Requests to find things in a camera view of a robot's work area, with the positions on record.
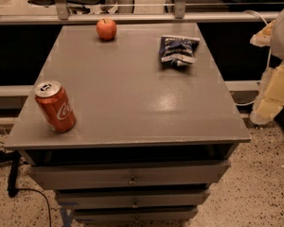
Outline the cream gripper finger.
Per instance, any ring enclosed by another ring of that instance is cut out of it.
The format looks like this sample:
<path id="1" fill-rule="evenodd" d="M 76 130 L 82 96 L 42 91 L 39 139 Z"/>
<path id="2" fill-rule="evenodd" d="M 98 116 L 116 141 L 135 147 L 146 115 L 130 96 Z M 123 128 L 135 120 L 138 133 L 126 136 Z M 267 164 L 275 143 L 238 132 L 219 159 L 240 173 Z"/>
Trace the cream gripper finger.
<path id="1" fill-rule="evenodd" d="M 275 22 L 272 21 L 267 24 L 261 31 L 254 34 L 250 39 L 250 44 L 263 47 L 271 45 L 272 30 Z"/>
<path id="2" fill-rule="evenodd" d="M 261 78 L 250 120 L 256 125 L 271 122 L 284 107 L 284 61 L 277 67 L 268 67 Z"/>

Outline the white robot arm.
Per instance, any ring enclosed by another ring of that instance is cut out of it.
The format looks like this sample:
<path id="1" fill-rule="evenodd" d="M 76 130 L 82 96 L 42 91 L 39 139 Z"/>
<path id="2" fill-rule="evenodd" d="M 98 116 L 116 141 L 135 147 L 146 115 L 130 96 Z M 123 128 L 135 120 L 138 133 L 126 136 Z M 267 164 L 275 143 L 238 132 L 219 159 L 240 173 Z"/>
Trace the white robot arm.
<path id="1" fill-rule="evenodd" d="M 284 107 L 284 9 L 277 18 L 254 34 L 250 43 L 269 46 L 269 56 L 281 59 L 276 68 L 267 66 L 262 74 L 258 95 L 255 99 L 250 120 L 257 125 L 271 122 Z"/>

